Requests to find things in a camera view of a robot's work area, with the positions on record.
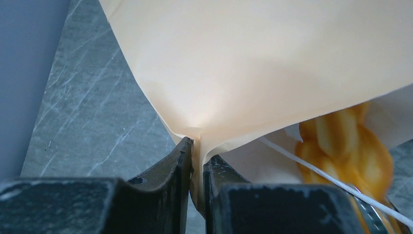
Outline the braided orange fake bread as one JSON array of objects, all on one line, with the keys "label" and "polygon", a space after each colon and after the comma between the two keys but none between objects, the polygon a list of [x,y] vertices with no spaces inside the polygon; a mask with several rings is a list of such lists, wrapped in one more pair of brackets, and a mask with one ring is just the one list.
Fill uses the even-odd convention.
[{"label": "braided orange fake bread", "polygon": [[394,174],[389,150],[365,125],[369,103],[303,121],[295,155],[331,177],[391,207],[386,196]]}]

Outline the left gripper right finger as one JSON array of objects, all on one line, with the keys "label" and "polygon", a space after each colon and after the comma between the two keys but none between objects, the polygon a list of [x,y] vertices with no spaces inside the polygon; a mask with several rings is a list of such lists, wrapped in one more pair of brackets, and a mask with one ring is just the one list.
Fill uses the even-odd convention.
[{"label": "left gripper right finger", "polygon": [[341,189],[323,184],[257,184],[220,156],[203,166],[208,234],[361,234]]}]

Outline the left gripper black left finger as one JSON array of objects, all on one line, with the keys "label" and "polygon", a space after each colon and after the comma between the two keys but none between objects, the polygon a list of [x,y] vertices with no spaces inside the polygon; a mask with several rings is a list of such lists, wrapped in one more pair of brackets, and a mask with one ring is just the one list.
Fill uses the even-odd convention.
[{"label": "left gripper black left finger", "polygon": [[23,177],[0,185],[3,234],[183,234],[193,140],[129,179]]}]

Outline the brown paper bag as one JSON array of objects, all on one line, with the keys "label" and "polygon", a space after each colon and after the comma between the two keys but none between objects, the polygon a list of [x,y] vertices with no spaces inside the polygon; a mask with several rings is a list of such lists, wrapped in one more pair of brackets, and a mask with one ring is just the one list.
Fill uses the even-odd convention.
[{"label": "brown paper bag", "polygon": [[214,155],[379,99],[395,146],[413,133],[410,0],[102,0],[141,90],[175,142],[195,141],[190,193],[205,213]]}]

